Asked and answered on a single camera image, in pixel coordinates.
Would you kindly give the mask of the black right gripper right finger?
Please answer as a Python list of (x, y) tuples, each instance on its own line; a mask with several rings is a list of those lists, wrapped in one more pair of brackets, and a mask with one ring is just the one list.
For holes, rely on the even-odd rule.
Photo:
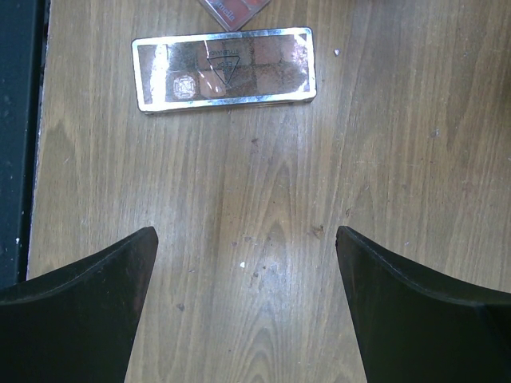
[(347, 226), (336, 252), (369, 382), (508, 382), (510, 295), (398, 255)]

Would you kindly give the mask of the brown eyeshadow palette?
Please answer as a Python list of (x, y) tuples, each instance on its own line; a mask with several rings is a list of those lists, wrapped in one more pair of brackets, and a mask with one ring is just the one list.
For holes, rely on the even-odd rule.
[(309, 27), (138, 38), (132, 54), (143, 113), (308, 102), (317, 94)]

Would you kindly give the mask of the pink palette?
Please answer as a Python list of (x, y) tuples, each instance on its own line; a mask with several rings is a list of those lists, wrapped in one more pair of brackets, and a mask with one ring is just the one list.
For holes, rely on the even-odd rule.
[(239, 30), (270, 0), (199, 0), (199, 3), (228, 32)]

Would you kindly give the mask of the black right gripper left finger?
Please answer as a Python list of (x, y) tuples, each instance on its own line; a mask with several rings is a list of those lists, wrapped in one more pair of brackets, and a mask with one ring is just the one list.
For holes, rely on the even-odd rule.
[(144, 227), (1, 291), (3, 382), (123, 382), (156, 259)]

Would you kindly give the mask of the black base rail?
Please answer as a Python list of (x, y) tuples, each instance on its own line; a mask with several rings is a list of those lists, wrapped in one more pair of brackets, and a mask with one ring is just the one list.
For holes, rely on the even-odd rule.
[(1, 286), (26, 279), (49, 3), (1, 3)]

